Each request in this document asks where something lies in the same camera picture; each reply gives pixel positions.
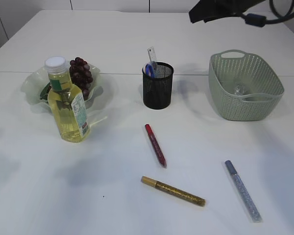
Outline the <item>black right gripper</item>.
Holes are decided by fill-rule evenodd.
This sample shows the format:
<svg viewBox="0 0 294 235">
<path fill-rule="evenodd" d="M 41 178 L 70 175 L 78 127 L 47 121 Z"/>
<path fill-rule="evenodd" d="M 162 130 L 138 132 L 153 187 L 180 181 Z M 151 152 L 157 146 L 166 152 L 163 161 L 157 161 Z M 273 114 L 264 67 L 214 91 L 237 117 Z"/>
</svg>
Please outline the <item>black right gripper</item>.
<svg viewBox="0 0 294 235">
<path fill-rule="evenodd" d="M 243 13 L 260 4 L 261 0 L 200 0 L 190 11 L 191 23 L 209 22 L 222 18 L 244 17 Z"/>
</svg>

